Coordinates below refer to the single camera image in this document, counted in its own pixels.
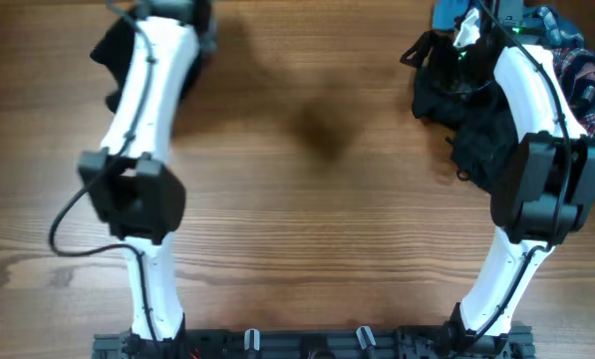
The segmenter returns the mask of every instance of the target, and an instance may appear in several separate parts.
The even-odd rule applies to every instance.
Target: table surface
[[[51,220],[112,115],[89,60],[114,21],[98,0],[0,0],[0,358],[88,358],[132,318],[122,258],[53,256]],[[595,1],[565,1],[595,46]],[[221,1],[219,52],[179,108],[170,167],[187,206],[175,250],[189,328],[438,324],[493,233],[460,182],[450,131],[411,114],[399,57],[431,3]],[[108,243],[87,200],[60,242]],[[595,358],[595,205],[543,264],[515,319],[540,358]]]

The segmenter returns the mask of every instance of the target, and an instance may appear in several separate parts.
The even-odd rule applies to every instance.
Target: wooden tabletop
[[[98,0],[0,0],[0,359],[89,358],[131,324],[124,261],[57,258],[47,229],[76,160],[111,122],[115,84],[88,55],[114,21]],[[560,9],[595,46],[595,1]],[[175,240],[189,328],[439,324],[474,283],[489,197],[460,182],[450,132],[411,114],[399,57],[430,26],[421,0],[216,5],[219,51],[178,111]],[[61,245],[110,242],[89,202]],[[595,358],[595,205],[543,264],[515,319],[540,358]]]

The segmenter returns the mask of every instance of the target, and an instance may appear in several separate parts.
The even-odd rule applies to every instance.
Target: black base
[[[159,346],[165,351],[165,358],[173,359],[452,359],[455,353],[450,352],[448,355],[439,356],[433,348],[433,341],[424,334],[437,329],[439,328],[427,326],[375,330],[373,335],[376,345],[374,348],[368,347],[365,350],[362,350],[356,332],[350,330],[261,332],[259,351],[244,349],[242,332],[187,330],[185,341],[181,345],[164,342]],[[531,327],[527,326],[512,328],[500,354],[481,353],[477,346],[471,350],[475,352],[466,352],[457,358],[535,358]],[[152,342],[140,340],[129,332],[118,335],[97,335],[91,357],[92,359],[159,359],[159,355],[153,350]]]

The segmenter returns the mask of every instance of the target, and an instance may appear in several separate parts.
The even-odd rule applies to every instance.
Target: blue fabric
[[[435,4],[433,29],[449,31],[454,29],[454,18],[463,16],[470,0],[439,0]]]
[[[585,47],[585,38],[580,30],[570,21],[560,17],[551,6],[525,8],[523,21],[527,27],[544,29],[546,45],[554,49]]]

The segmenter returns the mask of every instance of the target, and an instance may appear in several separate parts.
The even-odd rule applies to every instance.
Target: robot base
[[[227,330],[187,330],[179,339],[159,343],[164,358],[174,359],[440,359],[453,358],[454,352],[438,353],[429,339],[439,326],[401,327],[376,330],[370,339],[358,338],[355,331],[247,332]],[[456,358],[534,359],[531,327],[514,326],[499,354],[491,353],[498,338],[483,337],[470,350]],[[152,342],[130,332],[96,335],[92,359],[159,359]]]

